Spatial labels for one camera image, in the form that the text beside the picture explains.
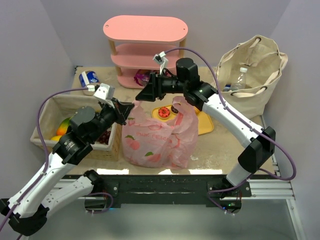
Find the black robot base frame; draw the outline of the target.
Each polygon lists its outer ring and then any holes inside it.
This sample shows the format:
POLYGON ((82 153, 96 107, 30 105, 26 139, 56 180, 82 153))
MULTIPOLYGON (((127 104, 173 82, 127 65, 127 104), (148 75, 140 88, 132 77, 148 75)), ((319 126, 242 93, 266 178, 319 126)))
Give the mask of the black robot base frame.
POLYGON ((89 211, 137 204, 221 206, 236 213, 252 195, 249 182, 232 188, 224 175, 103 175, 102 180, 84 198, 89 211))

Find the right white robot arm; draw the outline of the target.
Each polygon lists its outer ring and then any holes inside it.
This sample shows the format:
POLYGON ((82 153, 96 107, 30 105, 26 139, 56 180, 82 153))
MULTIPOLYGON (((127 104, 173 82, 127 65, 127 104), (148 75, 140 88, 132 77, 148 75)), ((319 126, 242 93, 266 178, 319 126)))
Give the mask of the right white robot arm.
POLYGON ((243 146, 238 163, 225 177, 225 185, 238 186, 273 155, 275 130, 255 124, 228 105, 212 85, 200 80, 198 66, 191 58, 176 61, 175 76, 151 73, 149 82, 135 99, 154 102, 166 94, 183 94, 190 105, 218 120, 243 146))

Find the pink plastic bag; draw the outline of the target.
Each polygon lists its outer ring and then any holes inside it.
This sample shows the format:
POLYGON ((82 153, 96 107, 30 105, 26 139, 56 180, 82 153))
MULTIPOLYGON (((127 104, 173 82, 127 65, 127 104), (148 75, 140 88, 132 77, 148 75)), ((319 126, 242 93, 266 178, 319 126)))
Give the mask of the pink plastic bag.
POLYGON ((172 105, 178 114, 166 122, 147 117, 140 101, 134 101, 122 128, 124 158, 147 168, 185 169, 198 140, 199 120, 192 105, 176 96, 172 105))

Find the cream canvas tote bag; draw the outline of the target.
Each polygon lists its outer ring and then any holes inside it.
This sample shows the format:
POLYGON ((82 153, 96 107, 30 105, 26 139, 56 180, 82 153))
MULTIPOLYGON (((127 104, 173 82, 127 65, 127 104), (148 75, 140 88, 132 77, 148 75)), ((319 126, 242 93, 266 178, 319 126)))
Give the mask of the cream canvas tote bag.
POLYGON ((214 70, 218 84, 212 83, 230 105, 251 119, 263 114, 287 62, 287 54, 280 52, 273 39, 256 35, 221 57, 214 70), (225 91, 241 67, 247 68, 245 89, 225 91))

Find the purple snack packet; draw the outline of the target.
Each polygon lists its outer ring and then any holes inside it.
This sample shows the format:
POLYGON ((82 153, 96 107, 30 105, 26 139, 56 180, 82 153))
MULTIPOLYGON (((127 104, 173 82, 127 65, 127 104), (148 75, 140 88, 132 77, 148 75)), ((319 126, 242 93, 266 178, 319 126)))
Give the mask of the purple snack packet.
POLYGON ((151 70, 147 70, 147 69, 139 69, 133 79, 134 81, 141 87, 145 87, 149 80, 150 80, 150 74, 151 74, 151 70))

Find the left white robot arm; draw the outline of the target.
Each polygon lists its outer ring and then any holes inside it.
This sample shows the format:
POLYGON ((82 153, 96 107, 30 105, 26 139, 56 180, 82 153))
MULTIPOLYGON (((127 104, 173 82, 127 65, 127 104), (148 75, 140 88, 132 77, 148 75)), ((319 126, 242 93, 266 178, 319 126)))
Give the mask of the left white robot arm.
POLYGON ((108 128, 114 123, 125 125, 134 106, 113 98, 101 104, 100 112, 90 106, 76 111, 43 168, 14 196, 1 199, 0 212, 15 232, 33 235, 57 211, 91 194, 103 182, 96 171, 88 170, 70 185, 52 192, 60 179, 93 150, 93 144, 108 128))

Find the clear water bottle green label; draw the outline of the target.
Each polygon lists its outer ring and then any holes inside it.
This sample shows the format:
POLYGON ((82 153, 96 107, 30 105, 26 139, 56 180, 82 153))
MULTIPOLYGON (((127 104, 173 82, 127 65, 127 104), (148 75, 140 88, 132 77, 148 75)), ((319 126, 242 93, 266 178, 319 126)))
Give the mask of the clear water bottle green label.
POLYGON ((231 91, 243 90, 246 88, 247 85, 247 71, 246 67, 241 67, 239 69, 239 73, 237 74, 236 78, 230 85, 231 91))

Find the dark red grapes bunch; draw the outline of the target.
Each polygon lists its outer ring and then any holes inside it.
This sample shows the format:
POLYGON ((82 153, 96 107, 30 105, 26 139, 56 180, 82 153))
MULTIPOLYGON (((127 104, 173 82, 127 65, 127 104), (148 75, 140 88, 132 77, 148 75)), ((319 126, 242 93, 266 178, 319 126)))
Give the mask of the dark red grapes bunch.
POLYGON ((103 145, 108 145, 109 144, 109 139, 111 136, 111 131, 106 130, 98 139, 97 142, 103 145))

